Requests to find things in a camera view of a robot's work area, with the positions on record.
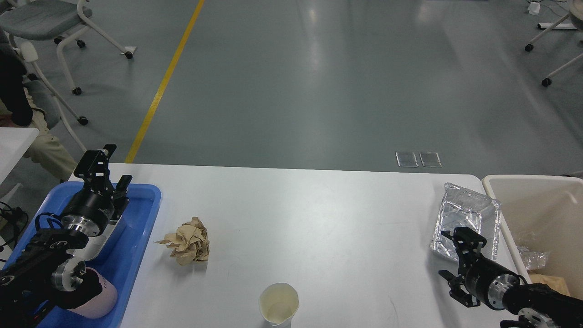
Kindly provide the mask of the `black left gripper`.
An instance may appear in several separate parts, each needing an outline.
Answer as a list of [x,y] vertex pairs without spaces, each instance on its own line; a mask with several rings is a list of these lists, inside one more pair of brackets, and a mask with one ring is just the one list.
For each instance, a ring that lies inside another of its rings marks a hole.
[[83,180],[80,191],[61,212],[61,224],[66,229],[84,233],[88,237],[100,236],[110,220],[119,221],[127,205],[131,175],[122,175],[115,189],[110,181],[110,158],[117,149],[106,144],[101,151],[86,151],[73,175]]

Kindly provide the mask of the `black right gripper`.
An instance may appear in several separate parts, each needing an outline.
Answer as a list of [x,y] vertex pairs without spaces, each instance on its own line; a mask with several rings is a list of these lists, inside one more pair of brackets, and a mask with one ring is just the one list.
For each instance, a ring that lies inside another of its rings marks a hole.
[[487,240],[473,229],[458,227],[440,234],[453,241],[458,256],[456,276],[448,270],[439,270],[439,275],[448,282],[450,297],[467,308],[483,303],[494,311],[504,310],[503,297],[510,288],[519,285],[519,275],[486,258],[481,250]]

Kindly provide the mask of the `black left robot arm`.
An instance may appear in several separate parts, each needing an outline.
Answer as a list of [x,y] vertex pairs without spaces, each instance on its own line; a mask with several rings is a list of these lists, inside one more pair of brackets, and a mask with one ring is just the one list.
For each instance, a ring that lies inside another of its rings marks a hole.
[[86,151],[74,170],[84,181],[64,210],[40,213],[36,233],[16,261],[1,271],[1,326],[35,328],[60,307],[89,319],[112,311],[118,291],[96,269],[86,266],[83,251],[92,239],[117,226],[129,199],[130,175],[116,185],[108,164],[116,145]]

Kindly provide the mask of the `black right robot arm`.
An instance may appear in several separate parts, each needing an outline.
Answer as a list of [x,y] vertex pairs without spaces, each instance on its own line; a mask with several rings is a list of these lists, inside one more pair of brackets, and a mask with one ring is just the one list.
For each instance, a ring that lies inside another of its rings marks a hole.
[[440,270],[450,287],[449,295],[467,308],[485,304],[494,311],[506,310],[516,320],[502,320],[502,328],[580,328],[583,302],[546,284],[528,284],[525,278],[493,260],[481,249],[486,238],[469,227],[441,234],[454,243],[458,275]]

